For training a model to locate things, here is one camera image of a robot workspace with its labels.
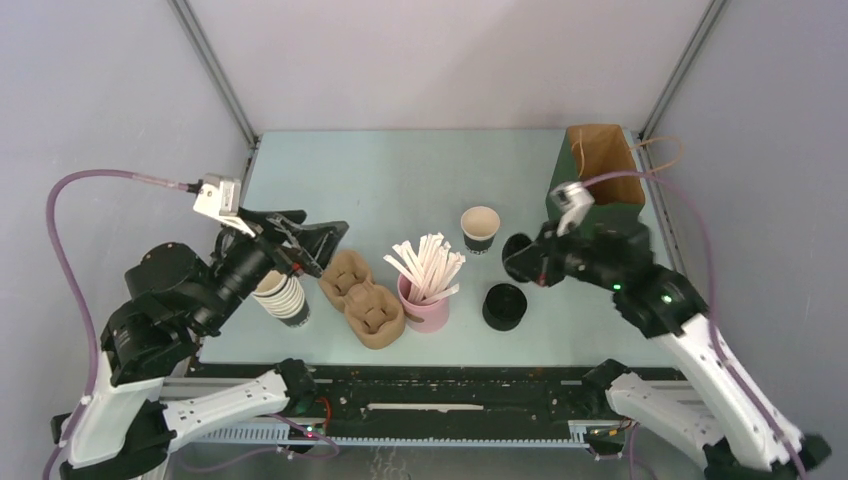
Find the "black paper coffee cup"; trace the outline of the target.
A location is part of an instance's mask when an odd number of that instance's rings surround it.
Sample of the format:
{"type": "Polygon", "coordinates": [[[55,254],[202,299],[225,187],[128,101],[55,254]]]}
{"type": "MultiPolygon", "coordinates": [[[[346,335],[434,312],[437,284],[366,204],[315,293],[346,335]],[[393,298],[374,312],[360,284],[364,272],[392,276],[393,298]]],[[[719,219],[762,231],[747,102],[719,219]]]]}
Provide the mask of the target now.
{"type": "Polygon", "coordinates": [[[466,249],[477,255],[486,253],[491,248],[500,226],[500,216],[494,209],[487,206],[467,209],[460,218],[466,249]]]}

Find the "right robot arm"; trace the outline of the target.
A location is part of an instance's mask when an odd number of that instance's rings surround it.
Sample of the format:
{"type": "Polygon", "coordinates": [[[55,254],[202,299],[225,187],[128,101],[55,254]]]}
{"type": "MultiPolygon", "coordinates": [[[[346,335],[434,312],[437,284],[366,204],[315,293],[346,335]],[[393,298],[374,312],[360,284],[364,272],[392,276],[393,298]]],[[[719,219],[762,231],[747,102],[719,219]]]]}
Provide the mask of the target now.
{"type": "Polygon", "coordinates": [[[583,380],[585,411],[613,412],[676,446],[707,479],[800,479],[832,453],[819,434],[803,433],[771,404],[709,319],[691,282],[655,260],[640,222],[560,236],[553,221],[534,238],[517,233],[502,250],[515,280],[552,287],[567,277],[611,292],[622,318],[665,349],[699,395],[701,414],[666,397],[622,363],[608,359],[583,380]]]}

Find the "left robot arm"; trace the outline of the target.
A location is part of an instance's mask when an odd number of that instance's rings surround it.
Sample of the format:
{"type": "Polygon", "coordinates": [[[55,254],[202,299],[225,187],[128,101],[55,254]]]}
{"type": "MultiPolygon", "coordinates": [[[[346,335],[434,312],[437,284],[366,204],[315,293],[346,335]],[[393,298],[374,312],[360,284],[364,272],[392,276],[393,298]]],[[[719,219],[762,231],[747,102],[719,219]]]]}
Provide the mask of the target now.
{"type": "Polygon", "coordinates": [[[250,211],[256,236],[237,233],[228,250],[204,262],[182,243],[149,251],[125,275],[127,302],[100,337],[97,376],[82,414],[53,418],[64,445],[64,479],[132,479],[215,430],[253,417],[304,416],[316,403],[305,363],[286,359],[256,379],[183,401],[164,401],[165,379],[217,336],[271,272],[319,277],[348,231],[344,221],[310,224],[302,210],[250,211]]]}

